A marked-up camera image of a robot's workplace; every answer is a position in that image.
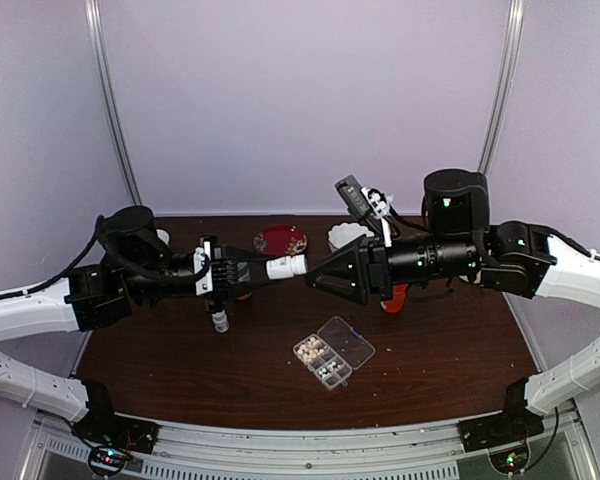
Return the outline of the small white bottle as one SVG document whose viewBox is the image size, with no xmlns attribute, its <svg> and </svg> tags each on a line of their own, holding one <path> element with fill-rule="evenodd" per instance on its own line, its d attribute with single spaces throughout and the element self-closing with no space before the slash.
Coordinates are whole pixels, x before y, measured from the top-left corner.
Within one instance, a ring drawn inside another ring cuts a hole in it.
<svg viewBox="0 0 600 480">
<path fill-rule="evenodd" d="M 230 328 L 228 316 L 225 311 L 213 313 L 212 321 L 214 328 L 218 333 L 225 333 Z"/>
<path fill-rule="evenodd" d="M 269 280 L 285 280 L 303 276 L 307 270 L 307 260 L 303 254 L 278 257 L 266 262 L 266 274 Z"/>
</svg>

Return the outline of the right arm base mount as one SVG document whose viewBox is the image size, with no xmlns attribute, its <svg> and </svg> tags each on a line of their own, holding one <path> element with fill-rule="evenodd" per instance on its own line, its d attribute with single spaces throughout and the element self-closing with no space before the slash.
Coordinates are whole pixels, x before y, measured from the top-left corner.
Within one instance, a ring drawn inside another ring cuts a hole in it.
<svg viewBox="0 0 600 480">
<path fill-rule="evenodd" d="M 518 447 L 509 451 L 496 451 L 490 455 L 495 470 L 509 476 L 528 470 L 531 463 L 528 440 L 545 431 L 543 416 L 528 409 L 525 399 L 528 381 L 528 378 L 522 378 L 507 387 L 499 413 L 458 423 L 459 436 L 466 453 L 518 444 Z"/>
</svg>

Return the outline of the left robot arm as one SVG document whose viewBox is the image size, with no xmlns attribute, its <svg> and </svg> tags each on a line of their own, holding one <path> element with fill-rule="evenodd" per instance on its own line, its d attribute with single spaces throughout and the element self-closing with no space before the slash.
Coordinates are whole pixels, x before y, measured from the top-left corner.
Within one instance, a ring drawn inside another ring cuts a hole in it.
<svg viewBox="0 0 600 480">
<path fill-rule="evenodd" d="M 86 245 L 104 250 L 97 264 L 74 259 L 49 280 L 0 292 L 0 342 L 54 332 L 91 332 L 129 317 L 145 301 L 197 297 L 220 315 L 224 304 L 273 283 L 273 257 L 221 245 L 212 236 L 178 254 L 146 206 L 97 218 Z M 0 351 L 0 397 L 84 423 L 103 444 L 124 433 L 106 387 L 51 374 Z"/>
</svg>

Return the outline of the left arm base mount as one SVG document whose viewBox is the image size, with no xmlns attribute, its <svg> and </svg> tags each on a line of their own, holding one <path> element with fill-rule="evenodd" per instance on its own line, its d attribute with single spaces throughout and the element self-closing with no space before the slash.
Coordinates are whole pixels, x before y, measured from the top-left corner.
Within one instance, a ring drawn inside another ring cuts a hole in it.
<svg viewBox="0 0 600 480">
<path fill-rule="evenodd" d="M 81 381 L 86 391 L 86 414 L 70 422 L 72 434 L 88 449 L 87 467 L 97 477 L 110 479 L 136 461 L 134 453 L 151 454 L 159 425 L 153 421 L 118 414 L 107 388 Z"/>
</svg>

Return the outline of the grey capped supplement bottle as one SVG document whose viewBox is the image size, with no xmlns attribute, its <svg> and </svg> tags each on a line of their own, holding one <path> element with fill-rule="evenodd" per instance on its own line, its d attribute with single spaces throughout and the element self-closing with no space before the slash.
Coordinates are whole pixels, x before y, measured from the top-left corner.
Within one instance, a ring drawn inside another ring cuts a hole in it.
<svg viewBox="0 0 600 480">
<path fill-rule="evenodd" d="M 252 295 L 252 293 L 250 291 L 246 290 L 247 285 L 250 283 L 251 283 L 250 270 L 248 268 L 241 269 L 239 271 L 239 277 L 238 277 L 238 286 L 241 288 L 241 290 L 239 291 L 239 296 L 236 297 L 236 299 L 238 301 L 247 300 Z"/>
</svg>

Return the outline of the clear plastic pill organizer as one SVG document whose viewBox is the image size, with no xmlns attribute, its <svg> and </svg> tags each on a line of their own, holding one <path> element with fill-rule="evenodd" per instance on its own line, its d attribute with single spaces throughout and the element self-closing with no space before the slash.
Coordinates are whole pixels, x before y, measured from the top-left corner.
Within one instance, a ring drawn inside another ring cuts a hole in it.
<svg viewBox="0 0 600 480">
<path fill-rule="evenodd" d="M 292 349 L 296 358 L 327 389 L 346 386 L 354 371 L 375 354 L 375 347 L 340 316 L 333 316 Z"/>
</svg>

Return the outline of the orange pill bottle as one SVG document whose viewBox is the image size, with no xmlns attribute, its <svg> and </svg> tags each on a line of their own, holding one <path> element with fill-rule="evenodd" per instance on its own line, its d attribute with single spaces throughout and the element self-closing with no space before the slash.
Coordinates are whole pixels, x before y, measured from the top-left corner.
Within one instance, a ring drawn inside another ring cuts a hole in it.
<svg viewBox="0 0 600 480">
<path fill-rule="evenodd" d="M 406 303 L 408 289 L 408 284 L 394 285 L 392 287 L 392 298 L 381 301 L 382 309 L 391 315 L 400 313 Z"/>
</svg>

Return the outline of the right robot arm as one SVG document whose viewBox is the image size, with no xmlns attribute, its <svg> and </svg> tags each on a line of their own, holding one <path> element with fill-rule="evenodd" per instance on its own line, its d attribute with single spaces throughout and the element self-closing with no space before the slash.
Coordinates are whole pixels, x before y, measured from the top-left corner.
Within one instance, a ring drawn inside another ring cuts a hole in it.
<svg viewBox="0 0 600 480">
<path fill-rule="evenodd" d="M 559 298 L 600 309 L 600 255 L 544 225 L 490 222 L 484 174 L 443 169 L 424 179 L 421 235 L 388 242 L 360 236 L 309 270 L 308 286 L 358 304 L 383 300 L 396 285 L 464 277 L 487 289 L 527 299 Z M 600 335 L 546 372 L 506 391 L 501 412 L 463 421 L 468 441 L 494 433 L 510 442 L 543 432 L 543 420 L 564 401 L 600 383 Z"/>
</svg>

